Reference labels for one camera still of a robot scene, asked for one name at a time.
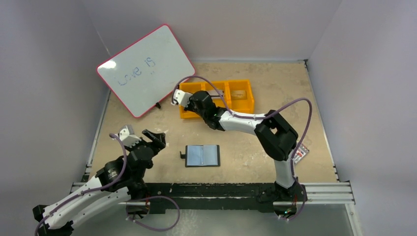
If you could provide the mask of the yellow three-compartment tray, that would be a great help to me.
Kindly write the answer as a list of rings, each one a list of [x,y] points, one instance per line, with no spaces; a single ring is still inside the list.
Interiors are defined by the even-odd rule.
[[[206,90],[212,96],[216,106],[224,108],[225,105],[215,91],[218,89],[231,110],[248,114],[254,113],[254,97],[249,80],[212,81],[212,84],[211,86],[207,82],[185,82],[179,85],[179,89],[188,93]]]

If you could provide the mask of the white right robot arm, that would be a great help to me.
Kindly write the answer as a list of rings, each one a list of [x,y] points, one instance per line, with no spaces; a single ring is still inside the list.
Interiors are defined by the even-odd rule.
[[[177,90],[175,102],[185,111],[196,113],[213,130],[239,131],[255,135],[264,152],[274,160],[277,196],[290,199],[296,192],[294,187],[294,164],[291,156],[296,150],[298,133],[275,110],[266,114],[246,114],[217,106],[207,91],[189,93]]]

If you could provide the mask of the black leather card holder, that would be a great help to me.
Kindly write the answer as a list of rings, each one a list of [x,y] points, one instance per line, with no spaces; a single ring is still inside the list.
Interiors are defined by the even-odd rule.
[[[187,145],[185,152],[179,152],[180,158],[185,161],[185,167],[219,167],[219,145]]]

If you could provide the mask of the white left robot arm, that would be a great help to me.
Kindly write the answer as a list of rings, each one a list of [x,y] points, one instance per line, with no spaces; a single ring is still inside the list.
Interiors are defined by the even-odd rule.
[[[141,201],[148,195],[144,182],[152,159],[166,147],[166,134],[142,131],[149,141],[134,134],[130,125],[109,136],[119,142],[122,156],[107,162],[87,183],[62,200],[33,208],[36,236],[69,236],[83,219],[122,201]]]

